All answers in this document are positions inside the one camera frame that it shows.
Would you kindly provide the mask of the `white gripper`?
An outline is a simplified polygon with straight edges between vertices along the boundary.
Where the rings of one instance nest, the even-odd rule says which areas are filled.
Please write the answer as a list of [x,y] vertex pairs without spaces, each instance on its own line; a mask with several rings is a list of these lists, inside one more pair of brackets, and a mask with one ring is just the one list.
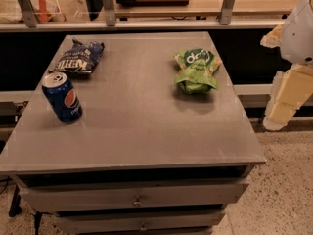
[[300,0],[283,25],[264,35],[260,44],[280,46],[283,59],[293,63],[274,76],[263,126],[270,131],[285,127],[296,111],[313,95],[313,0]]

